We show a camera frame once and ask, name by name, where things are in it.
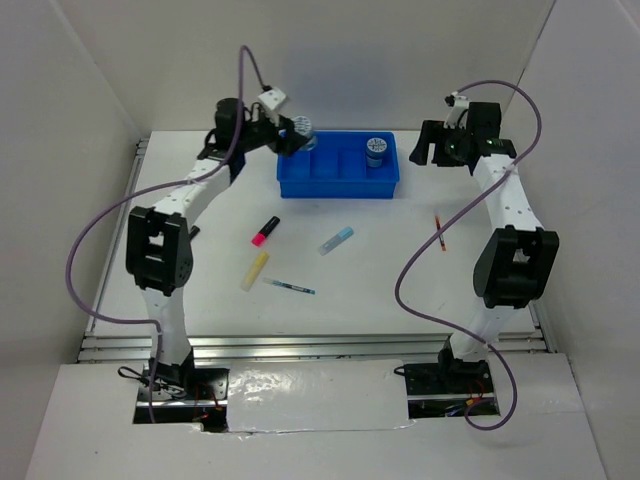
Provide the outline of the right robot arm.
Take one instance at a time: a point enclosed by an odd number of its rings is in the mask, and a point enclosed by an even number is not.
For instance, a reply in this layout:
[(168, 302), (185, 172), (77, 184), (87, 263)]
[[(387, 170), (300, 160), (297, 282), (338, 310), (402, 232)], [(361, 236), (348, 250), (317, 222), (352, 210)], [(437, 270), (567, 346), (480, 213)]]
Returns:
[(443, 121), (423, 123), (411, 162), (466, 167), (486, 197), (492, 234), (473, 269), (478, 299), (474, 317), (455, 332), (438, 355), (436, 379), (448, 392), (460, 391), (486, 369), (488, 344), (509, 320), (539, 299), (559, 249), (559, 236), (546, 230), (529, 205), (514, 164), (513, 143), (500, 136), (501, 108), (454, 93)]

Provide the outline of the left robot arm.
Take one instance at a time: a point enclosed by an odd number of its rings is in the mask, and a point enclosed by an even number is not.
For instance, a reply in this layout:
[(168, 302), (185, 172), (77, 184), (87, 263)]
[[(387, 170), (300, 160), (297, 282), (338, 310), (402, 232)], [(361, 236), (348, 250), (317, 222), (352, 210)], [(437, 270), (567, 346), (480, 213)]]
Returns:
[(276, 88), (260, 94), (252, 107), (238, 98), (218, 101), (214, 127), (185, 179), (152, 206), (129, 212), (125, 267), (155, 329), (149, 370), (176, 399), (193, 394), (198, 377), (184, 313), (184, 287), (194, 267), (191, 230), (236, 180), (246, 153), (268, 147), (290, 157), (310, 141), (310, 134), (281, 114), (285, 101)]

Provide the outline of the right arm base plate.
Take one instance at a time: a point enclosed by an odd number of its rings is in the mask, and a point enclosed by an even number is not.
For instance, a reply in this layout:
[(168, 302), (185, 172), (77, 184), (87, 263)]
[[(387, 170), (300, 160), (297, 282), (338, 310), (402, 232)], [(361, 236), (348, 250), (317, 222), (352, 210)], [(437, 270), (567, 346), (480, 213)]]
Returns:
[(404, 380), (410, 419), (497, 415), (492, 376), (486, 362), (470, 371), (446, 371), (439, 363), (403, 364), (393, 370)]

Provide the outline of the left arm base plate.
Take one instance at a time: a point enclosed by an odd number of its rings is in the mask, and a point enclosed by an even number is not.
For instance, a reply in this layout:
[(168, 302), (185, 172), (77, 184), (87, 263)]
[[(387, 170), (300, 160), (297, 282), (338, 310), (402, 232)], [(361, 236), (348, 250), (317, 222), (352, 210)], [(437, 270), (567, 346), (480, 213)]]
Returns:
[(190, 423), (212, 433), (228, 429), (228, 369), (197, 369), (186, 387), (157, 379), (153, 389), (149, 390), (147, 370), (143, 376), (135, 372), (133, 378), (140, 380), (134, 424)]

